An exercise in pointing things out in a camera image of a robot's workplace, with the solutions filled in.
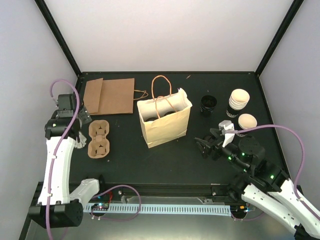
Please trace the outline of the stack of white paper cups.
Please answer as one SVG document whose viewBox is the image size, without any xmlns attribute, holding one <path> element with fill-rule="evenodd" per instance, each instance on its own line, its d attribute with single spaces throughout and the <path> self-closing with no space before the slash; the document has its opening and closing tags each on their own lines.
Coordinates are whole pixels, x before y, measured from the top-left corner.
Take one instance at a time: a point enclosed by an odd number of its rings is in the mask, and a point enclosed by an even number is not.
<svg viewBox="0 0 320 240">
<path fill-rule="evenodd" d="M 226 114 L 230 118 L 235 118 L 246 107 L 250 100 L 250 94 L 244 89 L 235 89 L 232 91 L 229 100 Z"/>
</svg>

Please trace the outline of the cream paper bag with handles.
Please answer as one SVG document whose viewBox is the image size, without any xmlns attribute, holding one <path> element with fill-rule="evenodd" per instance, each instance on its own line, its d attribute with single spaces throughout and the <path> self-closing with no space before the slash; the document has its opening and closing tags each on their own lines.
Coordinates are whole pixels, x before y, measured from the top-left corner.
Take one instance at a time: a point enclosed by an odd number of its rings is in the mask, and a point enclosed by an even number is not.
<svg viewBox="0 0 320 240">
<path fill-rule="evenodd" d="M 154 83 L 158 78 L 163 78 L 168 82 L 169 95 L 155 96 Z M 172 84 L 164 75 L 153 78 L 151 99 L 139 100 L 136 104 L 142 135 L 149 149 L 187 134 L 193 104 L 184 89 L 179 88 L 177 93 L 172 93 Z M 150 117 L 158 117 L 158 119 L 145 122 Z"/>
</svg>

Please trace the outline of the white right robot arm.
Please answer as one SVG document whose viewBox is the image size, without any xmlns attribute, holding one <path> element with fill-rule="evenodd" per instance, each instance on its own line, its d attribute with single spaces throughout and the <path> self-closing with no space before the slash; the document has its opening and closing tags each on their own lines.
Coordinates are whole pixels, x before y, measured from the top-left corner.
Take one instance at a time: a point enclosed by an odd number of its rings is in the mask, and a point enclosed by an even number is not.
<svg viewBox="0 0 320 240">
<path fill-rule="evenodd" d="M 284 170 L 267 160 L 265 149 L 253 136 L 234 144 L 224 130 L 212 128 L 210 135 L 194 140 L 204 158 L 223 158 L 237 169 L 227 185 L 231 201 L 254 205 L 285 226 L 296 240 L 320 238 L 319 211 L 302 199 Z"/>
</svg>

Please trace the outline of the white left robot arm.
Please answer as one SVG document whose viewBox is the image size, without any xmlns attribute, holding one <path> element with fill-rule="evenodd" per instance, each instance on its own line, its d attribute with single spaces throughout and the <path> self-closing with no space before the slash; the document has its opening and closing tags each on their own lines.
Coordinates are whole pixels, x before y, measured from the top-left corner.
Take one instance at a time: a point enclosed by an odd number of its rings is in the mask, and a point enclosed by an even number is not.
<svg viewBox="0 0 320 240">
<path fill-rule="evenodd" d="M 42 189 L 28 210 L 28 216 L 45 229 L 79 226 L 91 198 L 101 200 L 108 192 L 94 178 L 82 180 L 70 191 L 71 158 L 80 142 L 81 121 L 89 120 L 89 115 L 75 93 L 60 94 L 57 107 L 44 127 L 47 160 Z"/>
</svg>

